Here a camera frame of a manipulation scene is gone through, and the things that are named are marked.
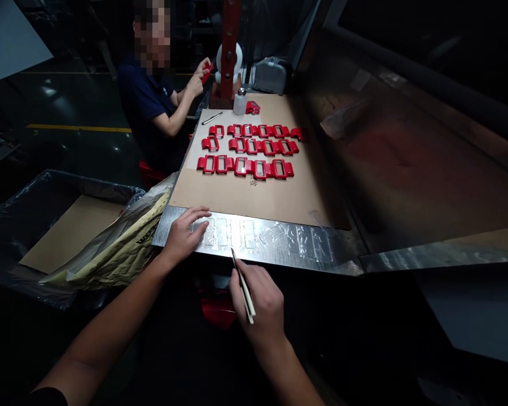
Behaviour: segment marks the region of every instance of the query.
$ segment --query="white bottle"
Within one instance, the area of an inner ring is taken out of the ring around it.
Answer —
[[[238,116],[245,114],[247,112],[247,103],[247,90],[244,87],[241,87],[235,95],[235,100],[233,101],[233,112]]]

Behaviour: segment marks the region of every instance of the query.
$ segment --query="red stool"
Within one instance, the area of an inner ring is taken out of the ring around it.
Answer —
[[[164,175],[162,172],[151,168],[145,160],[140,160],[139,169],[141,171],[141,179],[143,180],[143,184],[148,189],[167,178],[167,175]]]
[[[228,330],[237,318],[231,299],[202,299],[203,315],[212,325]]]

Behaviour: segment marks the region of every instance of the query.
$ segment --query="hand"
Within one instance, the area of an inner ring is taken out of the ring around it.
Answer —
[[[209,58],[202,60],[194,73],[203,73],[203,76],[205,76],[209,72],[209,69],[205,69],[205,64],[207,64],[207,66],[211,66],[211,60]]]
[[[188,85],[186,85],[186,90],[188,92],[190,92],[192,97],[197,97],[201,93],[203,93],[202,78],[203,78],[203,72],[194,73],[194,75],[190,78]]]
[[[201,217],[210,217],[208,210],[204,206],[189,208],[171,224],[168,241],[160,255],[170,261],[172,267],[186,259],[198,246],[209,222],[201,223],[194,232],[190,232],[190,226]]]
[[[264,268],[246,265],[239,259],[237,266],[250,288],[256,310],[254,324],[248,322],[236,269],[230,279],[233,307],[258,358],[270,358],[283,351],[288,343],[284,334],[284,295]]]

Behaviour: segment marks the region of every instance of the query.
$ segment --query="pen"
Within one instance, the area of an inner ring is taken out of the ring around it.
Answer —
[[[220,112],[218,114],[215,114],[214,116],[212,116],[211,118],[208,118],[207,120],[205,120],[204,122],[202,122],[202,125],[205,125],[207,124],[209,121],[213,121],[215,118],[217,118],[219,115],[221,115],[223,112]]]
[[[243,294],[244,306],[247,311],[247,317],[250,324],[254,324],[254,316],[256,316],[256,310],[254,310],[254,304],[252,303],[252,296],[248,288],[247,282],[244,279],[243,273],[235,263],[235,251],[231,249],[231,258],[233,259],[233,267],[239,274],[239,286],[241,287],[241,293]]]

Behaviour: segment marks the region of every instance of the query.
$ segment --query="cardboard sheet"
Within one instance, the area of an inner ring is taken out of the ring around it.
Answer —
[[[44,273],[54,272],[110,226],[123,208],[80,196],[19,263]]]
[[[228,141],[231,138],[229,135],[219,140],[218,152],[210,153],[206,149],[201,149],[202,139],[208,136],[209,127],[212,125],[223,125],[226,130],[227,126],[236,123],[281,124],[290,130],[304,127],[312,134],[312,128],[300,101],[286,96],[259,94],[249,95],[249,100],[254,100],[260,105],[259,116],[251,114],[236,116],[232,111],[225,111],[209,124],[198,125],[169,204],[186,208],[205,205],[219,213],[349,230],[350,225],[343,210],[344,202],[329,181],[319,146],[313,136],[309,143],[300,143],[296,140],[299,153],[293,156],[266,157],[263,153],[247,155],[249,159],[266,161],[284,158],[294,167],[293,178],[256,180],[250,175],[235,176],[232,172],[211,175],[196,170],[200,156],[245,156],[229,151]],[[219,111],[203,110],[200,122],[217,112]]]

